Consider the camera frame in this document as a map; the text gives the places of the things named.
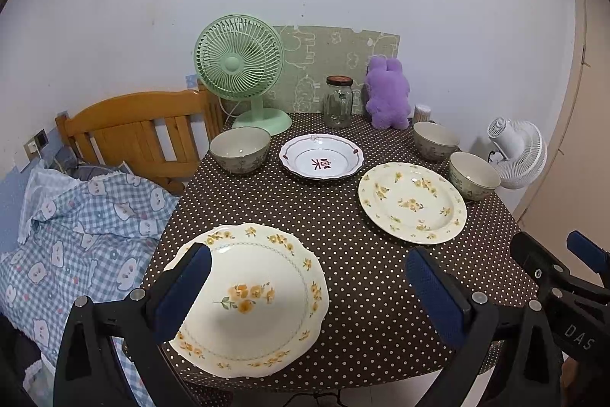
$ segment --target floor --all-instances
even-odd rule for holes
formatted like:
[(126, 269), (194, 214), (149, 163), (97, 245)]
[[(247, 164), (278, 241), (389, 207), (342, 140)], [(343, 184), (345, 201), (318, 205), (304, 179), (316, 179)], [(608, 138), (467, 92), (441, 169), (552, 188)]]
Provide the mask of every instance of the floor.
[[(477, 405), (492, 371), (493, 369), (477, 378), (462, 407)], [(341, 401), (347, 407), (413, 407), (422, 398), (437, 375), (438, 372), (434, 372), (394, 383), (346, 389), (341, 393)], [(291, 396), (292, 394), (285, 393), (237, 392), (233, 407), (283, 407)], [(325, 397), (319, 399), (319, 405), (320, 407), (332, 407), (337, 404), (334, 397)], [(297, 397), (289, 407), (317, 406), (312, 397)]]

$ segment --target scalloped plate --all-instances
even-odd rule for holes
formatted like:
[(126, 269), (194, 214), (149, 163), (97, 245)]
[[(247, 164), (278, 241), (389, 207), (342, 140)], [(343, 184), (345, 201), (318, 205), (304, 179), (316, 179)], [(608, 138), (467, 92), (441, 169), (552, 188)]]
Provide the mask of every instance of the scalloped plate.
[(466, 204), (440, 174), (409, 163), (369, 169), (358, 185), (364, 212), (385, 232), (434, 245), (455, 238), (466, 224)]
[(337, 180), (352, 176), (364, 164), (362, 149), (336, 135), (301, 135), (279, 151), (282, 164), (299, 176), (313, 180)]
[(170, 345), (221, 378), (260, 378), (285, 368), (315, 343), (328, 310), (324, 272), (294, 235), (247, 222), (202, 233), (212, 271)]

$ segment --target plush toy ear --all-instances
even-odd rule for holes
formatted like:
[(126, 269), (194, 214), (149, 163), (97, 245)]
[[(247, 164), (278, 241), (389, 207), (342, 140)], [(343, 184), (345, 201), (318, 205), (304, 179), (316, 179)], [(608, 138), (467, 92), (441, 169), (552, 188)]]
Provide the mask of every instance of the plush toy ear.
[(398, 71), (400, 73), (403, 72), (403, 65), (396, 58), (388, 59), (386, 61), (386, 65), (388, 71)]
[(373, 71), (374, 69), (385, 70), (385, 58), (380, 56), (373, 56), (368, 62), (368, 70)]

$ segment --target fan stand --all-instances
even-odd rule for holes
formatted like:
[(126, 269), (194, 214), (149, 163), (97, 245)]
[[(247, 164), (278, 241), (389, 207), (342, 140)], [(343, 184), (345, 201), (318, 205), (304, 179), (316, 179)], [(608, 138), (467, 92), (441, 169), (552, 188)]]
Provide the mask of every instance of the fan stand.
[(254, 126), (267, 130), (270, 135), (277, 135), (291, 127), (292, 118), (279, 109), (264, 108), (260, 95), (252, 97), (250, 102), (252, 109), (237, 116), (233, 128)]

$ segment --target blue gripper pad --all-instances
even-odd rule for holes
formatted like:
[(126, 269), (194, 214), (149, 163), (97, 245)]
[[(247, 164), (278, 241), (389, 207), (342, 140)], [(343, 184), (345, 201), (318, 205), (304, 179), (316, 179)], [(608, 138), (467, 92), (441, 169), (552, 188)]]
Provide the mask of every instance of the blue gripper pad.
[[(186, 266), (181, 264), (188, 259), (190, 262)], [(211, 270), (212, 253), (207, 245), (199, 243), (193, 244), (176, 267), (170, 270), (180, 273), (154, 312), (152, 332), (157, 343), (168, 342), (176, 336)]]
[(591, 270), (600, 274), (609, 270), (606, 262), (606, 252), (597, 247), (590, 239), (579, 231), (568, 235), (569, 251), (585, 263)]
[(466, 341), (462, 310), (418, 250), (407, 255), (407, 278), (443, 342), (460, 348)]

